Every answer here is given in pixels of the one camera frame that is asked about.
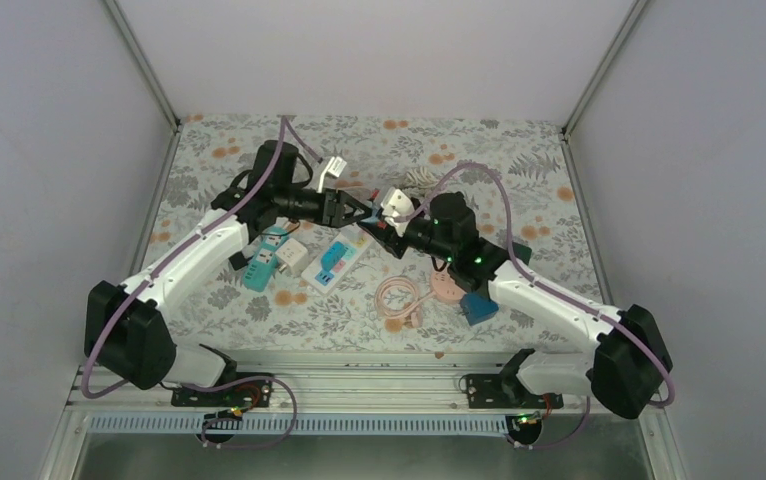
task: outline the purple cable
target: purple cable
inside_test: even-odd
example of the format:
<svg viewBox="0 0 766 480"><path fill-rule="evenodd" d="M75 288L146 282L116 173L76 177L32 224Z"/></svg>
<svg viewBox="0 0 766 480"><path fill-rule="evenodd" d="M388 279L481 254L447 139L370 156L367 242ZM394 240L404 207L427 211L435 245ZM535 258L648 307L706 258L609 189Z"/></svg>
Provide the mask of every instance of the purple cable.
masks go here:
<svg viewBox="0 0 766 480"><path fill-rule="evenodd" d="M312 149L309 145L306 144L303 140L301 140L301 137L298 136L298 132L295 131L295 127L292 126L291 123L289 123L288 120L286 120L286 128L289 129L289 133L292 134L293 137L295 137L295 140L298 141L298 143L301 144L301 146L306 150L306 153L312 155L313 160L315 160L318 163L321 163L321 160L323 160L322 157L319 157L317 153L315 153L315 150Z"/></svg>
<svg viewBox="0 0 766 480"><path fill-rule="evenodd" d="M282 380L280 380L278 378L268 377L268 376L263 376L263 375L257 375L257 376L253 376L253 377L246 377L246 378L240 378L238 380L233 380L232 382L225 383L224 385L219 385L217 387L199 387L197 385L190 385L190 384L183 384L183 386L188 388L188 389L190 389L190 390L194 390L196 392L215 393L215 392L220 392L221 390L225 390L227 388L233 388L233 387L238 386L238 385L242 385L242 384L250 383L250 382L256 382L256 381L260 381L260 380L264 380L264 381L268 381L268 382L274 382L277 385L280 385L281 387L283 387L283 389L286 390L286 393L289 394L289 398L292 399L292 420L289 421L289 428L287 428L286 431L283 432L283 434L280 435L279 438L277 438L275 440L272 440L270 442L258 443L258 444L255 444L255 445L227 445L227 446L222 446L219 443L210 442L209 440L206 439L206 431L210 427L212 427L212 426L214 426L214 425L216 425L218 423L221 423L221 422L224 422L224 421L228 420L226 418L214 418L214 419L209 420L208 422L204 423L203 428L201 429L200 440L201 440L201 442L203 442L204 445L213 445L216 448L221 448L221 449L225 449L226 448L228 450L263 450L263 449L266 449L266 448L274 447L274 446L278 445L280 442L282 442L283 440L289 438L289 435L292 433L292 430L295 429L295 423L298 420L298 400L297 400L297 398L295 398L295 394L294 394L294 392L292 392L292 389L289 388L289 386L286 385L285 382L283 382Z"/></svg>
<svg viewBox="0 0 766 480"><path fill-rule="evenodd" d="M415 211L407 216L404 217L395 217L394 220L398 223L401 222L408 222L418 216L421 212L427 210L427 207L430 205L430 201L433 200L433 197L440 194L442 190L445 188L445 183L448 182L448 180L451 179L451 177L454 176L457 172L460 170L464 170L467 168L473 168L480 170L492 179L493 182L495 182L495 185L498 187L498 191L501 192L501 198L504 200L504 210L507 214L507 253L510 255L510 260L512 261L513 266L515 267L518 272L527 279L528 282L533 283L537 288L541 289L542 291L546 292L547 294L551 295L554 298L559 299L562 302L565 302L579 310L582 310L586 312L588 315L595 316L609 324L611 327L615 328L619 332L622 333L625 337L628 338L628 340L631 341L634 345L636 345L636 348L642 351L642 353L648 358L648 360L651 361L651 363L654 365L654 367L657 369L657 371L660 373L660 376L663 377L663 381L666 383L666 386L668 387L669 394L666 397L665 400L657 401L657 400L651 400L648 402L649 405L654 407L666 407L668 405L671 405L674 402L675 398L675 388L674 388L674 382L672 381L671 375L669 375L668 370L666 370L666 367L663 365L663 362L660 361L659 358L657 358L656 355L654 355L654 352L651 351L648 346L646 346L644 343L642 343L639 338L636 337L633 333L630 332L627 328L625 328L623 325L621 325L618 320L606 315L602 314L598 311L598 309L593 308L586 303L580 302L577 299L570 297L563 292L560 292L556 290L555 288L552 288L550 285L546 285L544 283L541 283L536 278L536 272L530 270L529 268L525 267L521 264L521 262L518 260L518 258L515 256L514 250L513 250L513 222L512 222L512 209L510 207L510 199L507 197L507 191L504 189L504 185L501 183L501 179L493 172L489 167L486 165L483 165L482 163L477 162L463 162L453 169L446 173L441 180L439 180L439 183L436 185L436 187L433 189L432 192L427 196L427 199L424 200L424 202L419 205L418 208L415 209Z"/></svg>
<svg viewBox="0 0 766 480"><path fill-rule="evenodd" d="M586 424L589 423L589 419L591 418L589 416L589 412L591 410L592 410L592 401L589 397L586 397L586 408L583 409L583 416L580 417L580 423L578 423L577 426L574 427L574 430L572 430L571 433L557 440L554 443L549 443L547 445L521 445L521 444L516 445L516 441L513 440L513 437L509 436L509 434L505 435L505 437L507 441L512 443L515 448L524 448L526 450L548 450L549 448L559 447L561 445L565 445L566 443L570 442L571 439L573 439L580 432L583 431L583 427L585 427Z"/></svg>
<svg viewBox="0 0 766 480"><path fill-rule="evenodd" d="M259 191L260 188L265 184L265 181L268 179L268 176L271 175L271 172L274 170L274 166L277 165L277 159L280 158L280 151L283 149L283 138L286 136L286 126L289 125L289 121L286 120L286 118L283 118L280 120L280 134L277 136L277 147L274 149L274 156L271 157L271 162L268 163L268 166L265 168L265 171L262 172L262 175L259 177L259 179L254 184L253 188L245 194L244 198L242 198L239 203L237 203L233 208L231 208L227 213L224 215L221 215L218 219L207 225L206 227L201 230L202 234L205 235L215 228L217 228L221 223L223 223L225 220L233 216L236 212L239 211L242 207L244 207L251 198L253 198L254 195L256 195L256 192ZM171 253L168 254L167 257L165 257L159 264L156 265L156 268L153 269L152 272L149 274L150 281L143 280L142 283L139 284L138 287L136 287L135 290L133 290L133 293L127 296L126 299L124 299L124 302L121 303L121 306L119 306L115 313L112 314L111 317L109 317L109 321L106 322L106 325L103 327L103 330L101 330L100 335L97 337L97 342L94 344L94 347L92 348L91 353L89 354L88 359L86 359L86 366L83 371L83 378L80 382L80 392L82 392L83 396L90 399L95 400L97 398L100 398L104 395L109 394L113 390L116 390L117 388L126 385L126 380L121 380L120 382L115 383L114 385L111 385L109 387L104 388L103 390L99 392L92 392L89 390L89 380L91 379L92 371L94 370L94 364L97 362L97 357L100 355L100 350L103 348L103 344L106 342L106 339L109 338L109 334L112 333L112 329L115 328L115 325L118 323L118 321L121 319L121 316L124 314L124 312L127 310L127 308L133 303L133 301L136 300L136 298L141 295L142 292L145 291L152 283L153 280L156 279L156 277L159 276L160 273L162 273L165 268L171 264L171 262L174 261L178 256L180 256L181 253L183 253L187 248L192 246L195 242L200 240L200 235L192 235L191 237L187 238L186 240L180 242L177 244L173 250L171 250Z"/></svg>

